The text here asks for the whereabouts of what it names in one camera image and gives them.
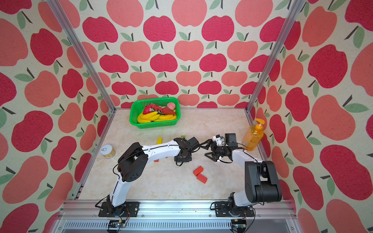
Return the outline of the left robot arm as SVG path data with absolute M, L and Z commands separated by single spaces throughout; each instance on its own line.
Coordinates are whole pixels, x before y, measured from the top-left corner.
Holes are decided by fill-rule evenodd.
M 133 143 L 113 167 L 113 173 L 118 178 L 113 192 L 107 199 L 109 209 L 112 210 L 125 203 L 131 182 L 142 175 L 147 164 L 155 160 L 174 157 L 175 163 L 178 166 L 182 165 L 192 160 L 192 154 L 199 149 L 199 146 L 195 137 L 189 140 L 179 137 L 153 146 Z

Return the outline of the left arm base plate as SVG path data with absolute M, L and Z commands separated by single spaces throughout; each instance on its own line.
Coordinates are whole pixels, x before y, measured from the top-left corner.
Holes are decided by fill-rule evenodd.
M 117 207 L 112 207 L 110 202 L 103 202 L 99 208 L 99 217 L 137 217 L 140 202 L 125 202 Z

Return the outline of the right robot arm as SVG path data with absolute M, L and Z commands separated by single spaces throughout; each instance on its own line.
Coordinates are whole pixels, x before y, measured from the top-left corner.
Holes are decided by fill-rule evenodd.
M 244 189 L 231 193 L 227 200 L 230 214 L 237 216 L 255 204 L 282 200 L 275 164 L 254 158 L 243 144 L 237 142 L 235 134 L 214 136 L 201 143 L 199 148 L 208 150 L 205 157 L 214 162 L 226 164 L 222 159 L 228 157 L 230 163 L 237 163 L 244 169 Z

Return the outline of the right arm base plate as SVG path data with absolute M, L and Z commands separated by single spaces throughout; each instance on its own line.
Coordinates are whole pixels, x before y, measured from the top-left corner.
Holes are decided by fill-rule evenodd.
M 255 216 L 253 208 L 246 206 L 237 207 L 224 201 L 213 202 L 210 206 L 210 210 L 215 212 L 216 217 L 245 218 Z

